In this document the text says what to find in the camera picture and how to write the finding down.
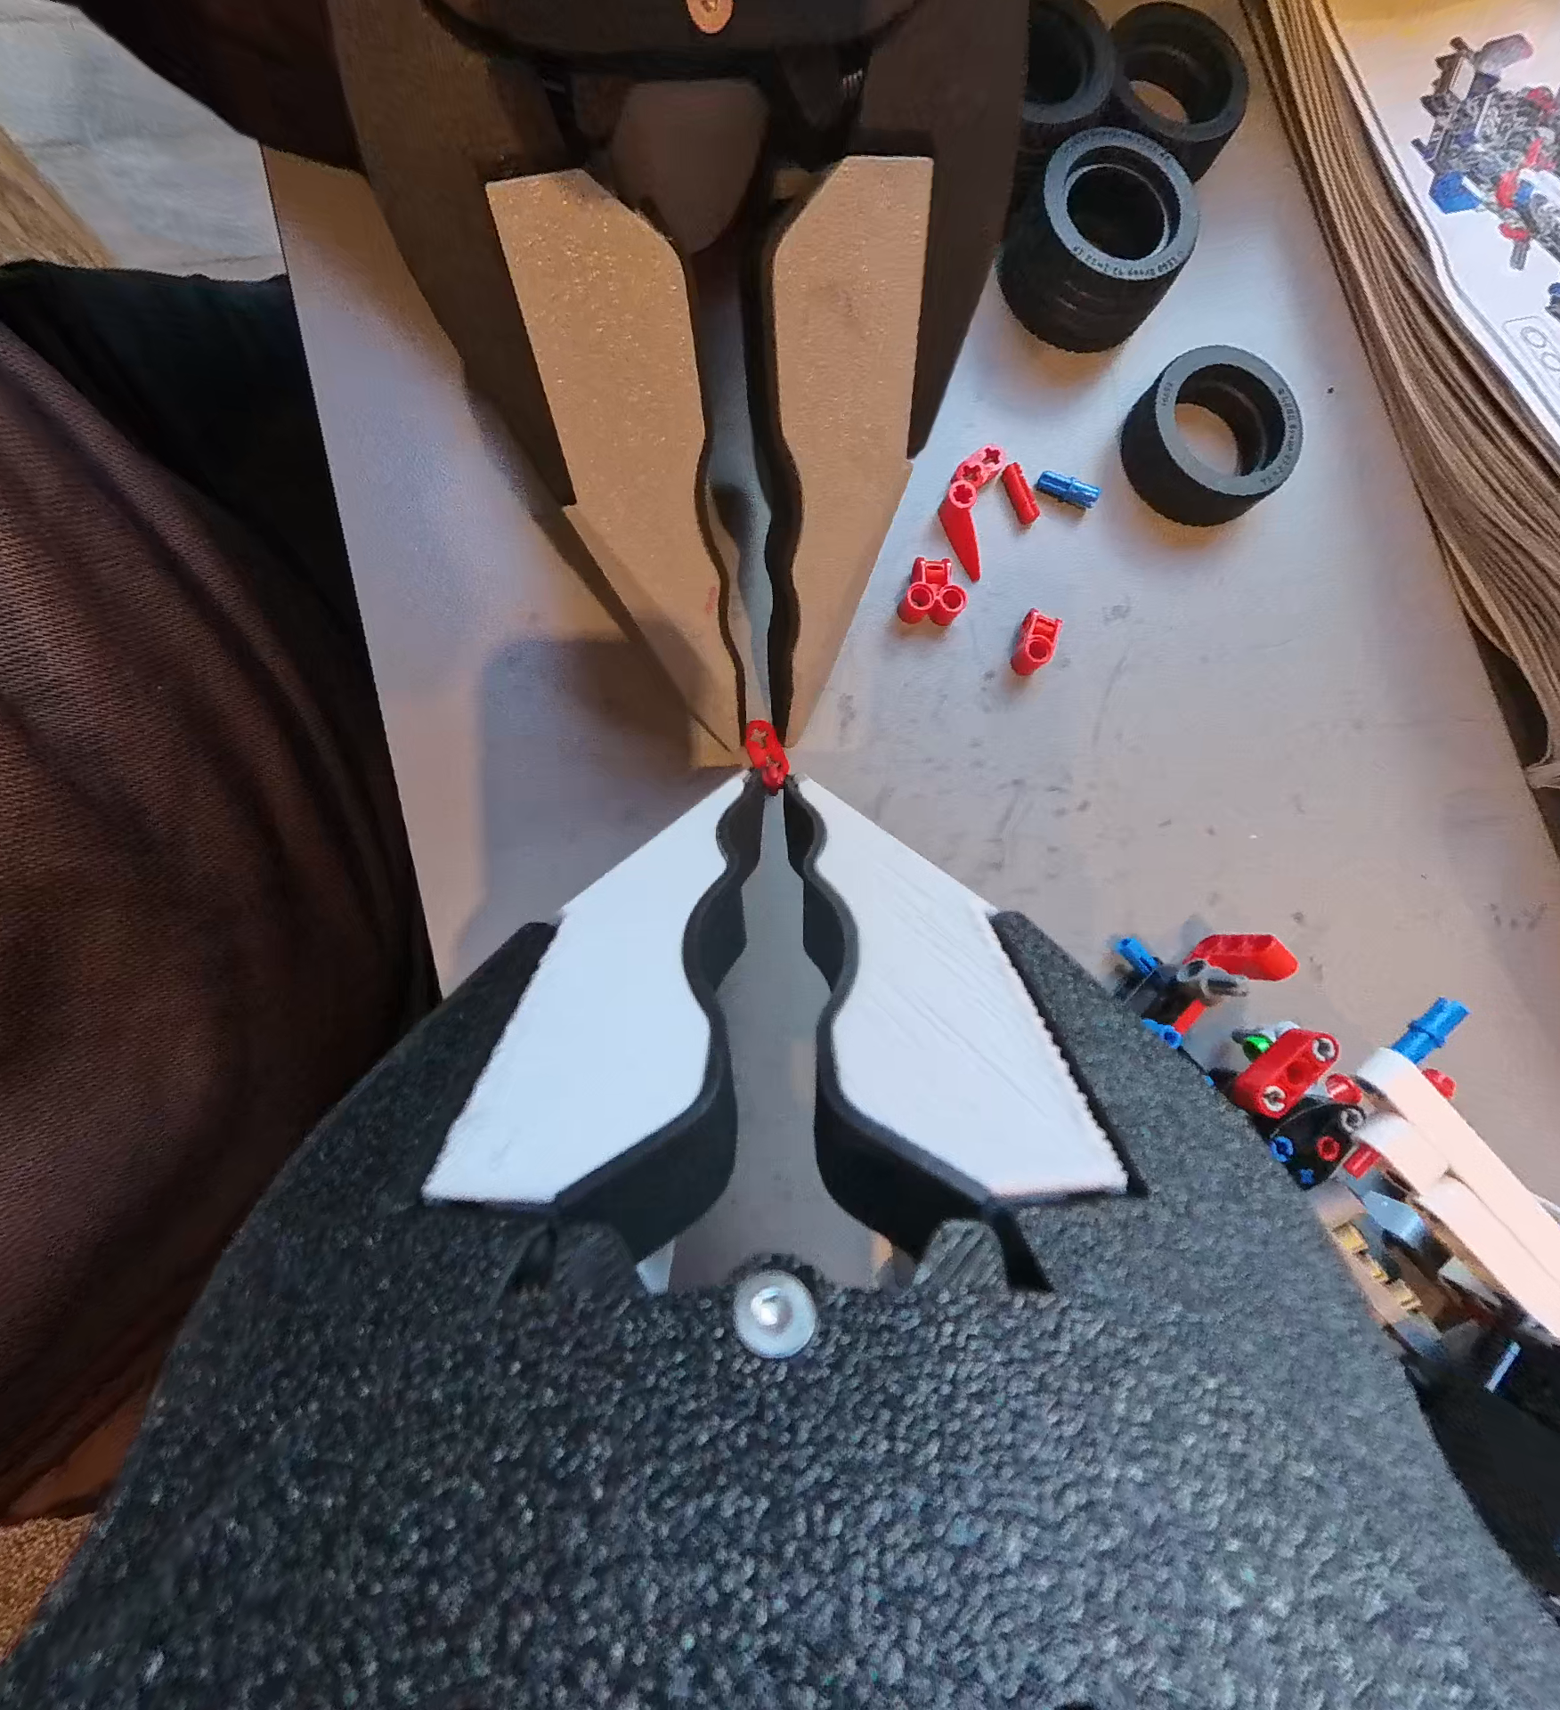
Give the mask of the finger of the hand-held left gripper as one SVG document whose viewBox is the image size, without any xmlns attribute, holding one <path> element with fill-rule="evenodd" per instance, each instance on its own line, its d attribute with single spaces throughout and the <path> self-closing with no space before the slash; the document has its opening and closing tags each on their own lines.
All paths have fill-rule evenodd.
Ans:
<svg viewBox="0 0 1560 1710">
<path fill-rule="evenodd" d="M 769 701 L 803 735 L 912 473 L 936 166 L 839 160 L 758 274 L 758 452 L 769 493 Z"/>
<path fill-rule="evenodd" d="M 690 765 L 740 771 L 745 679 L 681 249 L 580 166 L 489 182 L 487 202 L 575 488 L 562 514 L 679 690 Z"/>
</svg>

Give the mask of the black trousers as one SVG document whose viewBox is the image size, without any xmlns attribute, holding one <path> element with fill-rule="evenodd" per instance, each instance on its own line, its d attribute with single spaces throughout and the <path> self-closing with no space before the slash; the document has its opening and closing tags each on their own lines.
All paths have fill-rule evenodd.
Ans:
<svg viewBox="0 0 1560 1710">
<path fill-rule="evenodd" d="M 222 281 L 19 262 L 0 267 L 0 323 L 362 639 L 286 274 Z"/>
</svg>

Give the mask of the toy car instruction booklet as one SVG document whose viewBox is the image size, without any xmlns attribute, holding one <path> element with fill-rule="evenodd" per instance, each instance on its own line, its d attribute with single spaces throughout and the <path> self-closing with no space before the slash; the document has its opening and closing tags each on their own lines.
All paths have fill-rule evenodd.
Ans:
<svg viewBox="0 0 1560 1710">
<path fill-rule="evenodd" d="M 1246 4 L 1457 596 L 1560 791 L 1560 4 Z"/>
</svg>

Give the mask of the person's brown shirt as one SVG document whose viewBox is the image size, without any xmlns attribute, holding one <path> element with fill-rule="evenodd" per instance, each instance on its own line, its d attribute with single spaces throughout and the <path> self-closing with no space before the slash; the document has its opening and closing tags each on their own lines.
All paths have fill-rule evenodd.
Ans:
<svg viewBox="0 0 1560 1710">
<path fill-rule="evenodd" d="M 363 633 L 0 323 L 0 1508 L 434 998 Z"/>
</svg>

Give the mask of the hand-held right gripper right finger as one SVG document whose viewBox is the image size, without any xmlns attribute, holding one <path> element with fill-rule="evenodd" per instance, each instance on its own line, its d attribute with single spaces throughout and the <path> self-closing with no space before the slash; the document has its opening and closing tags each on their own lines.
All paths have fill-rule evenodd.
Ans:
<svg viewBox="0 0 1560 1710">
<path fill-rule="evenodd" d="M 1122 1196 L 1133 1173 L 996 931 L 996 908 L 820 781 L 787 784 L 803 945 L 828 986 L 815 1161 L 922 1257 L 943 1223 Z"/>
</svg>

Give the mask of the person's left hand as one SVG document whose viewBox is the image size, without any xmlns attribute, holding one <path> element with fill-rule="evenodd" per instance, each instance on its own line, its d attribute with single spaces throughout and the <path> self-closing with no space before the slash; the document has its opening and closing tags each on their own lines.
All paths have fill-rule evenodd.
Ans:
<svg viewBox="0 0 1560 1710">
<path fill-rule="evenodd" d="M 610 144 L 619 195 L 699 255 L 740 209 L 766 124 L 769 99 L 747 79 L 635 82 Z"/>
</svg>

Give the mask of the grey desk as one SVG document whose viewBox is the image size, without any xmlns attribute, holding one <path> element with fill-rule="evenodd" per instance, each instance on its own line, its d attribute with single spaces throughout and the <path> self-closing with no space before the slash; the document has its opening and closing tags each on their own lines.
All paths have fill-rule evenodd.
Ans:
<svg viewBox="0 0 1560 1710">
<path fill-rule="evenodd" d="M 570 75 L 552 90 L 576 166 L 617 195 L 610 144 L 632 84 Z M 779 729 L 758 271 L 791 203 L 850 156 L 811 149 L 791 104 L 765 97 L 740 209 L 713 245 L 681 257 L 745 725 Z M 331 378 L 327 342 L 308 337 L 306 357 L 331 449 L 350 433 L 342 403 L 356 430 L 390 430 L 356 461 L 334 458 L 331 475 L 444 993 L 487 986 L 495 938 L 514 928 L 504 963 L 518 967 L 522 998 L 565 905 L 713 788 L 743 781 L 745 949 L 721 989 L 737 1184 L 740 1156 L 776 1137 L 776 1118 L 758 1115 L 737 1080 L 739 1044 L 791 1072 L 813 1037 L 815 1115 L 828 986 L 803 945 L 787 847 L 787 784 L 806 778 L 986 897 L 996 931 L 1026 915 L 1063 928 L 1068 952 L 1090 949 L 1092 928 L 1156 903 L 1150 924 L 1242 925 L 1249 905 L 1250 925 L 1283 933 L 1304 903 L 1291 949 L 1306 954 L 1310 996 L 1327 974 L 1348 998 L 1393 1000 L 1421 996 L 1431 971 L 1460 979 L 1490 1012 L 1459 1060 L 1470 1083 L 1455 1103 L 1527 1189 L 1560 1205 L 1560 880 L 1369 380 L 1353 374 L 1327 410 L 1325 449 L 1304 452 L 1302 498 L 1280 499 L 1273 523 L 1231 523 L 1228 544 L 1187 547 L 1135 523 L 1133 499 L 1115 498 L 1112 523 L 1088 530 L 1112 566 L 970 593 L 968 615 L 922 622 L 924 639 L 908 644 L 901 631 L 915 628 L 897 607 L 912 551 L 944 544 L 922 505 L 948 493 L 970 411 L 1019 430 L 1019 449 L 1045 434 L 1043 374 L 1022 368 L 988 284 L 997 242 L 831 679 L 801 738 L 779 729 L 791 778 L 772 795 L 751 771 L 745 729 L 740 771 L 690 765 L 679 690 L 473 387 L 363 172 L 355 202 L 381 228 L 378 283 L 398 286 L 384 298 L 398 318 L 381 330 L 400 335 L 400 357 L 384 371 L 372 352 L 356 357 L 352 380 Z M 1033 607 L 1063 631 L 1052 665 L 1019 679 L 1010 654 Z M 487 1024 L 470 1065 L 444 1074 L 436 1112 L 416 1118 L 423 1161 L 405 1203 L 492 1214 L 529 1235 L 572 1222 L 423 1199 L 504 1024 Z"/>
</svg>

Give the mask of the toy brick race car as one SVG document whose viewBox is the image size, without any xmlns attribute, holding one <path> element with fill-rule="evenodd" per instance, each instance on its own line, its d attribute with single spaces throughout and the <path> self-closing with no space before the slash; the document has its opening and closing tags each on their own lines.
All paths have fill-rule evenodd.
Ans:
<svg viewBox="0 0 1560 1710">
<path fill-rule="evenodd" d="M 1269 933 L 1210 933 L 1180 961 L 1112 945 L 1113 996 L 1201 1070 L 1321 1205 L 1479 1518 L 1560 1624 L 1560 1205 L 1459 1112 L 1434 1058 L 1467 1019 L 1439 998 L 1350 1065 L 1332 1033 L 1242 1027 L 1208 1066 L 1193 1033 L 1224 1000 L 1299 971 Z"/>
</svg>

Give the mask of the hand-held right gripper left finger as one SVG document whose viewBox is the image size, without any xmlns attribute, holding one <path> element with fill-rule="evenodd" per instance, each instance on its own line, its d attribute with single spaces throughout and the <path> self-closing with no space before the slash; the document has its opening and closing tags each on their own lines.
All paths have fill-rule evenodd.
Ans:
<svg viewBox="0 0 1560 1710">
<path fill-rule="evenodd" d="M 713 788 L 581 891 L 427 1176 L 427 1203 L 613 1229 L 666 1249 L 728 1189 L 721 989 L 745 949 L 745 784 Z"/>
</svg>

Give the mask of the black toy tyre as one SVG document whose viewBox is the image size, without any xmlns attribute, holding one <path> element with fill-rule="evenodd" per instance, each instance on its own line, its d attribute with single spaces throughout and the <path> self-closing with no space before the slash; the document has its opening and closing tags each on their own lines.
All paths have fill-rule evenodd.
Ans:
<svg viewBox="0 0 1560 1710">
<path fill-rule="evenodd" d="M 1154 139 L 1092 127 L 1061 144 L 1005 226 L 1015 318 L 1065 352 L 1110 352 L 1163 304 L 1201 228 L 1196 187 Z"/>
<path fill-rule="evenodd" d="M 1090 3 L 1030 3 L 1019 168 L 1030 173 L 1112 101 L 1115 47 Z"/>
<path fill-rule="evenodd" d="M 1236 444 L 1236 470 L 1195 452 L 1178 411 L 1216 416 Z M 1230 345 L 1174 357 L 1135 400 L 1121 430 L 1121 461 L 1136 496 L 1178 526 L 1222 526 L 1277 493 L 1304 452 L 1304 416 L 1288 380 L 1265 358 Z"/>
<path fill-rule="evenodd" d="M 1164 149 L 1200 182 L 1249 109 L 1249 64 L 1213 19 L 1187 4 L 1136 4 L 1112 23 L 1110 123 Z"/>
</svg>

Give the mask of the person's left forearm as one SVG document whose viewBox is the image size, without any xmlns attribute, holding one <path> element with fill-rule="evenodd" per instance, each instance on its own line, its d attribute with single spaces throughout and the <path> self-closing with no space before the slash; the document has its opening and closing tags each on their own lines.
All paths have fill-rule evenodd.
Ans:
<svg viewBox="0 0 1560 1710">
<path fill-rule="evenodd" d="M 244 136 L 324 166 L 363 168 L 327 3 L 80 3 L 76 9 Z"/>
</svg>

